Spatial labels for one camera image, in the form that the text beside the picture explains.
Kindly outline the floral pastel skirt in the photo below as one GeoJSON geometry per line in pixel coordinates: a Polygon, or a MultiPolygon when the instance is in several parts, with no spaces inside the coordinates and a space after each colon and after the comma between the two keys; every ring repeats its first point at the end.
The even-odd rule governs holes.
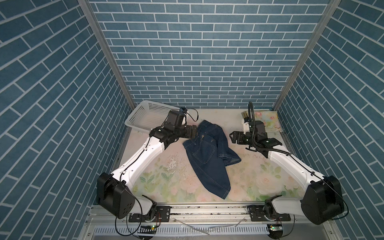
{"type": "Polygon", "coordinates": [[[256,121],[265,125],[266,132],[282,132],[282,127],[276,111],[254,111],[256,121]]]}

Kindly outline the olive green skirt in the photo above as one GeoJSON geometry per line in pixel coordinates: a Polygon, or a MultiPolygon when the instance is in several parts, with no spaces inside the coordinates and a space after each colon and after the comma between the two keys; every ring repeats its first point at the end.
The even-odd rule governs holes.
{"type": "Polygon", "coordinates": [[[250,119],[249,112],[248,111],[244,111],[244,112],[241,113],[241,115],[242,115],[242,118],[244,120],[244,123],[248,123],[249,119],[250,119]]]}

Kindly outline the blue denim skirt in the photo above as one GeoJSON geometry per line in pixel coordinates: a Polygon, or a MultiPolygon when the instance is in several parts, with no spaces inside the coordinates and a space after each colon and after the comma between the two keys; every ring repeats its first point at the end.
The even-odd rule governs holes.
{"type": "Polygon", "coordinates": [[[183,142],[189,162],[202,185],[212,194],[225,199],[231,190],[227,166],[242,159],[229,148],[223,129],[203,120],[197,136],[183,142]]]}

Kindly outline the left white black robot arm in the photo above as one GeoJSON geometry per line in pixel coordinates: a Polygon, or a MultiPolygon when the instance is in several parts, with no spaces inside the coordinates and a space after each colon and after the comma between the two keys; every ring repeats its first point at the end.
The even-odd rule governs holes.
{"type": "Polygon", "coordinates": [[[170,144],[197,135],[197,126],[187,124],[189,116],[186,108],[170,110],[164,122],[149,132],[146,142],[129,160],[110,174],[102,173],[97,179],[98,204],[117,219],[138,214],[143,222],[151,221],[156,215],[157,203],[146,196],[136,197],[132,188],[170,144]]]}

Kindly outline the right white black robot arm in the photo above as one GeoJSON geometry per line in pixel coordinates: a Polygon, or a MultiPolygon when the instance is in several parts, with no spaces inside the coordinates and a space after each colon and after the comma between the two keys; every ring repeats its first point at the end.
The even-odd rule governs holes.
{"type": "Polygon", "coordinates": [[[243,127],[243,131],[230,133],[232,143],[246,145],[249,151],[264,155],[286,171],[305,192],[301,199],[275,196],[265,200],[264,215],[267,219],[275,221],[283,214],[298,215],[320,225],[349,213],[337,178],[315,171],[290,153],[280,141],[269,138],[263,122],[244,121],[243,127]]]}

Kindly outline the white plastic laundry basket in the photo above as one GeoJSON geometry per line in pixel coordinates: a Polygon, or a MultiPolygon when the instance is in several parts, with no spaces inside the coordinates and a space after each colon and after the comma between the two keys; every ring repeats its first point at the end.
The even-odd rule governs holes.
{"type": "Polygon", "coordinates": [[[160,126],[170,110],[179,108],[152,101],[142,101],[129,114],[125,125],[142,133],[149,134],[150,131],[160,126]]]}

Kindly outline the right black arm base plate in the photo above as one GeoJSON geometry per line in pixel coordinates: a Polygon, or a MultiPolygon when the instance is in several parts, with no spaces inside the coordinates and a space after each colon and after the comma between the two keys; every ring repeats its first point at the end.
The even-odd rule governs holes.
{"type": "Polygon", "coordinates": [[[250,215],[252,222],[289,222],[291,221],[291,216],[289,214],[270,214],[266,210],[265,205],[248,205],[246,207],[247,212],[250,215]]]}

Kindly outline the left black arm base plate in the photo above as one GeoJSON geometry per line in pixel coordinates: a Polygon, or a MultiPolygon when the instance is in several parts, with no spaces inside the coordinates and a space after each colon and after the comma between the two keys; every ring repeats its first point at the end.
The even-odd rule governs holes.
{"type": "Polygon", "coordinates": [[[170,220],[171,215],[171,206],[157,206],[156,210],[153,211],[154,215],[151,216],[150,213],[147,215],[142,216],[141,214],[130,214],[128,215],[128,222],[129,223],[139,223],[139,222],[147,222],[147,223],[154,223],[154,222],[161,222],[161,223],[168,223],[170,220]]]}

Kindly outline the aluminium front mounting rail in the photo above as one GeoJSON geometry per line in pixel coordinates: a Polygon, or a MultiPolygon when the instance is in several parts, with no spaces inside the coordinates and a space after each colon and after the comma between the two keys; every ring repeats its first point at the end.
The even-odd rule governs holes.
{"type": "Polygon", "coordinates": [[[81,240],[340,240],[333,221],[314,225],[291,215],[289,222],[252,222],[246,210],[258,202],[159,204],[171,206],[168,223],[129,223],[93,206],[81,240]]]}

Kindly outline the left aluminium corner post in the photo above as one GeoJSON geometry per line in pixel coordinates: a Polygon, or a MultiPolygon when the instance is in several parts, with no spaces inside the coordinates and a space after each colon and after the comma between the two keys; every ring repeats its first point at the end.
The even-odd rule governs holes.
{"type": "Polygon", "coordinates": [[[130,108],[133,110],[135,107],[136,107],[136,104],[135,102],[133,101],[130,93],[129,93],[129,90],[127,88],[127,85],[124,81],[124,78],[121,74],[121,71],[117,65],[117,62],[111,52],[111,49],[108,45],[108,42],[103,34],[103,31],[100,27],[100,24],[98,23],[97,21],[97,18],[96,18],[96,15],[91,7],[91,4],[89,1],[84,1],[84,0],[79,0],[79,5],[106,57],[106,60],[109,64],[109,66],[111,67],[111,70],[112,72],[114,73],[115,77],[116,77],[116,80],[121,88],[121,90],[123,91],[123,94],[126,98],[126,100],[128,101],[128,104],[130,106],[130,108]]]}

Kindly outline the aluminium corner post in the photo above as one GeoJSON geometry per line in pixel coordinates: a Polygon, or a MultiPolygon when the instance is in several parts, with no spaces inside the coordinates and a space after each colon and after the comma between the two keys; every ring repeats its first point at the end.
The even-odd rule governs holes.
{"type": "Polygon", "coordinates": [[[280,106],[282,105],[284,99],[288,95],[288,92],[290,91],[291,87],[293,86],[294,82],[296,81],[300,71],[302,70],[305,62],[309,58],[310,54],[312,53],[312,50],[314,49],[316,43],[320,39],[323,31],[325,30],[326,26],[328,25],[328,22],[330,21],[331,17],[335,13],[337,7],[339,6],[341,0],[330,0],[327,4],[318,24],[314,28],[314,31],[309,38],[307,44],[305,45],[305,48],[298,58],[298,61],[293,68],[290,76],[288,77],[284,87],[282,88],[281,93],[279,94],[279,97],[277,98],[276,102],[273,105],[272,110],[278,111],[280,106]]]}
{"type": "Polygon", "coordinates": [[[127,85],[124,81],[124,78],[121,74],[121,71],[117,65],[117,62],[111,52],[111,49],[108,45],[108,42],[103,34],[103,31],[100,27],[100,24],[98,23],[97,21],[97,18],[96,18],[96,15],[91,7],[91,4],[89,1],[84,1],[84,0],[79,0],[79,5],[106,57],[106,60],[109,64],[109,66],[111,67],[111,70],[112,72],[114,73],[115,77],[116,77],[116,80],[121,88],[121,90],[123,91],[123,94],[126,98],[126,100],[128,101],[128,104],[130,106],[130,108],[133,110],[135,107],[136,107],[136,104],[135,102],[133,101],[130,93],[129,93],[129,90],[127,88],[127,85]]]}

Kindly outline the right aluminium corner post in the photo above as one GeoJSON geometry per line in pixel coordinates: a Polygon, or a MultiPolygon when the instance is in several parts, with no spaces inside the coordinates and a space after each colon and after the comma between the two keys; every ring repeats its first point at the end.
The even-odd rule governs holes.
{"type": "Polygon", "coordinates": [[[284,87],[282,88],[281,93],[279,94],[279,97],[277,98],[276,102],[273,105],[272,110],[278,111],[280,106],[282,105],[284,99],[288,95],[288,92],[290,91],[291,87],[293,86],[294,82],[296,81],[300,71],[302,70],[305,62],[309,58],[310,54],[312,53],[312,50],[314,49],[316,43],[320,39],[323,31],[325,30],[326,26],[328,25],[328,22],[330,21],[331,17],[335,13],[337,7],[339,6],[341,0],[330,0],[327,4],[318,24],[314,28],[314,31],[309,38],[307,44],[305,45],[305,48],[298,58],[298,61],[293,68],[290,76],[288,77],[284,87]]]}

